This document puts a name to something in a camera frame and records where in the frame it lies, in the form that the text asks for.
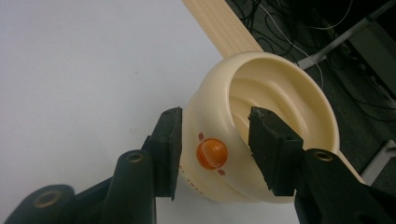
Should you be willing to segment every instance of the white surface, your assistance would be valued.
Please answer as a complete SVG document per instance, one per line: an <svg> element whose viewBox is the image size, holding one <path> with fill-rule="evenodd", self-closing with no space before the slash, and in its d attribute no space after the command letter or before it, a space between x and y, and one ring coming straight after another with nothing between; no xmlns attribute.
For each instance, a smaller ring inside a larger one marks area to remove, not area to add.
<svg viewBox="0 0 396 224"><path fill-rule="evenodd" d="M179 0L0 2L0 222L32 191L111 176L221 59ZM297 223L292 204L158 200L159 223Z"/></svg>

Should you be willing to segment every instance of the orange button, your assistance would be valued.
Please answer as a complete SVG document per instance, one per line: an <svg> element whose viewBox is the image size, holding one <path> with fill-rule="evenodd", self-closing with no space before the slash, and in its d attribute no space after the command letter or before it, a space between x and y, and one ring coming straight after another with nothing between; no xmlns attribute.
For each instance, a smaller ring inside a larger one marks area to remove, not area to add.
<svg viewBox="0 0 396 224"><path fill-rule="evenodd" d="M213 170L227 161L227 147L220 140L209 138L198 146L196 156L204 168Z"/></svg>

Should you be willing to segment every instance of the orange knob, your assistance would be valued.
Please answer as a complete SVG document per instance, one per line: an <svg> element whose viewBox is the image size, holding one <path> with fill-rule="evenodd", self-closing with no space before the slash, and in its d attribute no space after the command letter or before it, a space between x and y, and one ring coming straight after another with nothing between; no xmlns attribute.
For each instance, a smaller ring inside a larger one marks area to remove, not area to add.
<svg viewBox="0 0 396 224"><path fill-rule="evenodd" d="M204 168L213 170L227 161L227 147L220 140L209 138L198 146L196 156Z"/></svg>

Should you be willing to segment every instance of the cream plastic container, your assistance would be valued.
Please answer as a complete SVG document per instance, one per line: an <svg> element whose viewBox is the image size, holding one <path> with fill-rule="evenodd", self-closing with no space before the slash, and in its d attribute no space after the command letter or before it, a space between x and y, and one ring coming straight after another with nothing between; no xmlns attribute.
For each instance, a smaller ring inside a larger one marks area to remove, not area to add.
<svg viewBox="0 0 396 224"><path fill-rule="evenodd" d="M217 202L292 202L268 190L251 157L248 115L253 105L276 112L304 139L304 149L338 153L337 123L314 80L279 56L244 52L218 63L185 108L180 173Z"/></svg>

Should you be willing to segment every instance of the white table surface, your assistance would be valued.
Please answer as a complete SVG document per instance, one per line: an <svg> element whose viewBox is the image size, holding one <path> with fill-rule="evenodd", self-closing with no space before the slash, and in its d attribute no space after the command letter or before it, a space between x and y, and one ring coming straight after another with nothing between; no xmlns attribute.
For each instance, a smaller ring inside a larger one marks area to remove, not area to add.
<svg viewBox="0 0 396 224"><path fill-rule="evenodd" d="M181 1L0 2L0 222L36 189L110 177L221 56ZM178 180L158 223L298 223L293 204L211 202Z"/></svg>

